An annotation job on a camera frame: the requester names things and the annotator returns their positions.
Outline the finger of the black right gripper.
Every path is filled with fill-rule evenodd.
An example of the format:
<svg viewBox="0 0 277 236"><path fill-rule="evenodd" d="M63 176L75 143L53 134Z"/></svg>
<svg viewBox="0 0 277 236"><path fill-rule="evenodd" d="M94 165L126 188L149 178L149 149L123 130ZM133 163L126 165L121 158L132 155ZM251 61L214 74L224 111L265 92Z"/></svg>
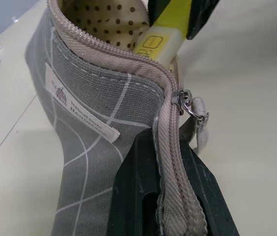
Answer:
<svg viewBox="0 0 277 236"><path fill-rule="evenodd" d="M204 27L220 0L193 0L191 4L187 40L192 40Z"/></svg>
<svg viewBox="0 0 277 236"><path fill-rule="evenodd" d="M161 15L161 13L166 8L168 3L169 3L169 0L149 0L148 1L148 5L147 5L148 17L149 17L149 23L151 26Z"/></svg>

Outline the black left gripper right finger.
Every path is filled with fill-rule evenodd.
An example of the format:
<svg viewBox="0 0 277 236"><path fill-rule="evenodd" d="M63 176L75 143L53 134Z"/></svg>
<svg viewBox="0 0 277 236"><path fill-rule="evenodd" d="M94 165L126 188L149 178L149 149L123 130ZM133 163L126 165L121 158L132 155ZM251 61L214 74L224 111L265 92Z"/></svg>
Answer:
<svg viewBox="0 0 277 236"><path fill-rule="evenodd" d="M179 128L179 142L183 164L191 186L205 214L208 235L238 236L239 232L217 180L189 146L189 142L195 134L193 121L187 121Z"/></svg>

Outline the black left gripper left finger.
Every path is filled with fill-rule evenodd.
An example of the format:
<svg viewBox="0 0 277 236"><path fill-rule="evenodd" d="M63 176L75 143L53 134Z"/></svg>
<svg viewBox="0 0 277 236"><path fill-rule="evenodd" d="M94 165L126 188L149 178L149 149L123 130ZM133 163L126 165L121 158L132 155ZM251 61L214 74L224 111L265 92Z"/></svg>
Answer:
<svg viewBox="0 0 277 236"><path fill-rule="evenodd" d="M140 132L113 184L113 235L155 236L158 166L151 129Z"/></svg>

